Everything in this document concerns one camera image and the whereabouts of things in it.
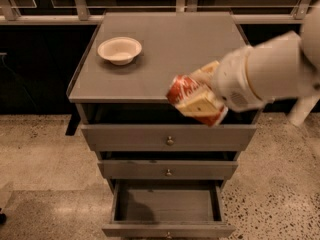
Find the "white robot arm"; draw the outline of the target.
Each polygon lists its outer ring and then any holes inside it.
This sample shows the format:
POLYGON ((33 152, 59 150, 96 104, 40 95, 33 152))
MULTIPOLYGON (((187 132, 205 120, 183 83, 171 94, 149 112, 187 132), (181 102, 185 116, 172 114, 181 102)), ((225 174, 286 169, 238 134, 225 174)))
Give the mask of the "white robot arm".
POLYGON ((293 31, 245 46, 194 71, 189 89, 172 101, 188 117, 260 109, 276 100, 317 96, 320 70, 320 4, 293 31))

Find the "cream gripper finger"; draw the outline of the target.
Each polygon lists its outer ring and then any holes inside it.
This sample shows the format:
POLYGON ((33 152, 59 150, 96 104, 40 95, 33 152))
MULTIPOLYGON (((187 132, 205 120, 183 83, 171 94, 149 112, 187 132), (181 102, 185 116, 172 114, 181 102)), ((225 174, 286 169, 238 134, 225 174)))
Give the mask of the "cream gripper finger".
POLYGON ((203 67, 192 72, 189 75, 189 77, 201 84, 210 85, 212 82, 214 72, 218 66, 219 66, 218 61, 210 62, 204 65, 203 67))
POLYGON ((221 114, 224 104, 210 89, 202 89, 180 101, 175 108, 186 117, 209 117, 221 114))

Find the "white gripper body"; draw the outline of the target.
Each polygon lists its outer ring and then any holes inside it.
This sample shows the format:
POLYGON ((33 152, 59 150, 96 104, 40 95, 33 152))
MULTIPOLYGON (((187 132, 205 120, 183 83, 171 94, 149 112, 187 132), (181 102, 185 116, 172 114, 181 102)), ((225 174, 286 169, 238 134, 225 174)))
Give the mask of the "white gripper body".
POLYGON ((235 112, 261 109, 266 105, 249 81, 248 58, 252 51, 252 46, 245 46, 225 55, 211 80, 215 95, 235 112))

